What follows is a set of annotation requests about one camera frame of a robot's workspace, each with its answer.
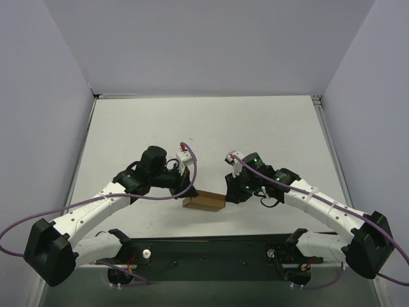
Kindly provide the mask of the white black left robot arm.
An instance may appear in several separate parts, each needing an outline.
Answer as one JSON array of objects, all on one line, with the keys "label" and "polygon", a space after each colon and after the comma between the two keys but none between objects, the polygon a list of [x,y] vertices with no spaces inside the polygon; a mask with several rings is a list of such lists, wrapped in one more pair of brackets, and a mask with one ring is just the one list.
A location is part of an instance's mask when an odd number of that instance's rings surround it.
[{"label": "white black left robot arm", "polygon": [[93,199],[82,201],[52,221],[38,220],[31,228],[24,260],[52,287],[83,264],[103,258],[126,262],[132,241],[123,233],[113,230],[99,238],[85,236],[115,212],[139,199],[148,200],[152,187],[168,189],[169,199],[196,196],[193,183],[197,172],[189,171],[189,166],[196,166],[197,159],[187,144],[181,143],[180,147],[172,169],[167,168],[167,152],[149,146],[140,161],[120,171]]}]

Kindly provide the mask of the brown paper box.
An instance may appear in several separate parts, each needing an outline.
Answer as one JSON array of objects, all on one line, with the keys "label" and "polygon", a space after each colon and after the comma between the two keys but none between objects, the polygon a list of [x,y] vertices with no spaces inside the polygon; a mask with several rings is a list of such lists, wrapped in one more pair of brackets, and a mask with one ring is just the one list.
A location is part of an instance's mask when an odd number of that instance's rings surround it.
[{"label": "brown paper box", "polygon": [[222,194],[200,190],[197,193],[196,197],[185,198],[183,200],[183,208],[218,212],[226,206],[226,197]]}]

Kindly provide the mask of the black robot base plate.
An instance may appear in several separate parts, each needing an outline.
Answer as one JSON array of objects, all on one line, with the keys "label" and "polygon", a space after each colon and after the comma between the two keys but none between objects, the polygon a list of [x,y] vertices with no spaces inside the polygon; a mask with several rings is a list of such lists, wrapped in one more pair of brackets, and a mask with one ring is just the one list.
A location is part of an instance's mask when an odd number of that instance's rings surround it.
[{"label": "black robot base plate", "polygon": [[299,252],[289,234],[130,239],[108,261],[154,281],[282,281],[287,269],[322,264]]}]

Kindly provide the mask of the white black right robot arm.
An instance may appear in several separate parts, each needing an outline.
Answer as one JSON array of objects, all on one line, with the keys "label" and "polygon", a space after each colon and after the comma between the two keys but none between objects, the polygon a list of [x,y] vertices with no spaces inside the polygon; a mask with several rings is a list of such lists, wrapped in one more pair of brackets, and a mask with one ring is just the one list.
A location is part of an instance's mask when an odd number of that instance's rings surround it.
[{"label": "white black right robot arm", "polygon": [[225,161],[233,168],[225,177],[228,202],[242,203],[262,193],[301,210],[333,231],[330,235],[308,230],[296,233],[295,248],[302,256],[346,262],[358,275],[374,279],[394,251],[392,232],[383,214],[367,214],[343,205],[291,170],[273,169],[256,152],[243,156],[232,151]]}]

